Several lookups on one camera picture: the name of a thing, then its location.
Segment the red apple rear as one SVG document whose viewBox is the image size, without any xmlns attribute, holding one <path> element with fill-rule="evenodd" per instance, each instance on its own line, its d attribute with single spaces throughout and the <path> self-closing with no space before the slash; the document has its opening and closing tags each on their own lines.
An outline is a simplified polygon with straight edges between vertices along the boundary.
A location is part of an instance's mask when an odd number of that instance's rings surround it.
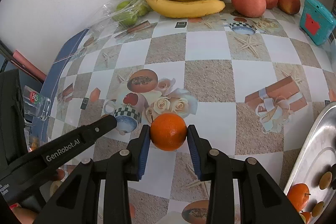
<svg viewBox="0 0 336 224">
<path fill-rule="evenodd" d="M 278 0 L 278 8 L 289 15 L 295 15 L 301 8 L 300 0 Z"/>
</svg>

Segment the glass mug with logo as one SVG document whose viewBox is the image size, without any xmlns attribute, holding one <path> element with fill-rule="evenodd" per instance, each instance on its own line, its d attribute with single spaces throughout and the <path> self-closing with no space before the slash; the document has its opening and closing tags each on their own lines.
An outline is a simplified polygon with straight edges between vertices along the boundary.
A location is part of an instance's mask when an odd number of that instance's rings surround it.
<svg viewBox="0 0 336 224">
<path fill-rule="evenodd" d="M 32 89 L 25 86 L 23 90 L 24 112 L 27 115 L 45 121 L 49 116 L 51 100 Z"/>
</svg>

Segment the teal plastic box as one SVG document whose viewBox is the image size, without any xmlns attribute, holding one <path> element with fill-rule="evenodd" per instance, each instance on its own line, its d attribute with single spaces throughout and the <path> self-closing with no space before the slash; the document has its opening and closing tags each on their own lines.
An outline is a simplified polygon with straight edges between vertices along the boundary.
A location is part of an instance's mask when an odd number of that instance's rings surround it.
<svg viewBox="0 0 336 224">
<path fill-rule="evenodd" d="M 335 17 L 318 0 L 305 0 L 299 26 L 320 46 L 334 30 Z"/>
</svg>

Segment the bag of green fruit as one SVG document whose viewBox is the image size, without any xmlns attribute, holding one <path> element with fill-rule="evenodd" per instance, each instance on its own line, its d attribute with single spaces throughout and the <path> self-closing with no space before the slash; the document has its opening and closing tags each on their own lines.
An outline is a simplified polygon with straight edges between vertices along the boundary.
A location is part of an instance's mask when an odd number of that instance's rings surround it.
<svg viewBox="0 0 336 224">
<path fill-rule="evenodd" d="M 146 0 L 111 1 L 103 6 L 102 12 L 122 28 L 130 28 L 150 12 L 150 7 Z"/>
</svg>

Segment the kiwi on tray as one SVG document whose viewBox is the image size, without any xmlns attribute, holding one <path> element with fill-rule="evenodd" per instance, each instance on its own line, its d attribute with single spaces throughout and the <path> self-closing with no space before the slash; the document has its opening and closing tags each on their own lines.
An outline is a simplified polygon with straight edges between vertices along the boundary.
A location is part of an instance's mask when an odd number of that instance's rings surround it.
<svg viewBox="0 0 336 224">
<path fill-rule="evenodd" d="M 311 216 L 312 217 L 318 217 L 325 206 L 325 203 L 323 201 L 318 202 L 314 207 L 313 210 L 311 211 Z"/>
</svg>

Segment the orange tangerine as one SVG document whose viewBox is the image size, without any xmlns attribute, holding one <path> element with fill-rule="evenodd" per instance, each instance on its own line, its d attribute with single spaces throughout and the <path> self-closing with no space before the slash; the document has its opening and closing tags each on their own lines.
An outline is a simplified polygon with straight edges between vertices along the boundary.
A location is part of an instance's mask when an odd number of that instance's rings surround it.
<svg viewBox="0 0 336 224">
<path fill-rule="evenodd" d="M 299 212 L 304 224 L 308 224 L 312 218 L 311 212 L 308 211 L 301 211 Z"/>
<path fill-rule="evenodd" d="M 301 211 L 309 201 L 310 190 L 307 184 L 299 183 L 293 185 L 288 194 L 287 198 L 294 206 L 297 211 Z"/>
<path fill-rule="evenodd" d="M 183 145 L 187 126 L 183 118 L 174 113 L 164 113 L 151 123 L 150 139 L 163 151 L 174 151 Z"/>
</svg>

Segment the red apple front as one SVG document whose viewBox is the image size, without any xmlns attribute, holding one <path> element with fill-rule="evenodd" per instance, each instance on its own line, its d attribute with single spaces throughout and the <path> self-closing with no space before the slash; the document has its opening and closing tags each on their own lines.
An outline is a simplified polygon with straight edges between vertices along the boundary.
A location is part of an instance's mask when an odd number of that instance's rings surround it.
<svg viewBox="0 0 336 224">
<path fill-rule="evenodd" d="M 266 10 L 266 0 L 231 0 L 231 2 L 237 12 L 250 18 L 258 18 Z"/>
</svg>

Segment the silver metal tray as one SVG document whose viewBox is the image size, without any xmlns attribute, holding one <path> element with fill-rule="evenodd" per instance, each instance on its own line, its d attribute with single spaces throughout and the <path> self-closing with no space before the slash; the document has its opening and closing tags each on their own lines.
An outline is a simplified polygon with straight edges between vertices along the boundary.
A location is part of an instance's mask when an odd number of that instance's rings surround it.
<svg viewBox="0 0 336 224">
<path fill-rule="evenodd" d="M 329 103 L 314 121 L 286 183 L 284 193 L 295 184 L 304 183 L 310 198 L 304 211 L 324 202 L 321 213 L 310 223 L 327 223 L 335 212 L 335 189 L 330 184 L 321 189 L 319 181 L 335 165 L 335 102 Z"/>
</svg>

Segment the brown kiwi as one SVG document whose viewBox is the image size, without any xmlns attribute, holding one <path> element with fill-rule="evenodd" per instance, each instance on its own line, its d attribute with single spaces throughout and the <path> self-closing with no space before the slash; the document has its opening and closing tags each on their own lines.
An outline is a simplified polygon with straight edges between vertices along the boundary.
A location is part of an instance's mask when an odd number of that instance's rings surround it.
<svg viewBox="0 0 336 224">
<path fill-rule="evenodd" d="M 330 171 L 327 171 L 326 173 L 324 173 L 321 179 L 319 180 L 319 188 L 321 190 L 328 188 L 329 185 L 331 184 L 332 178 L 333 178 L 333 174 Z"/>
</svg>

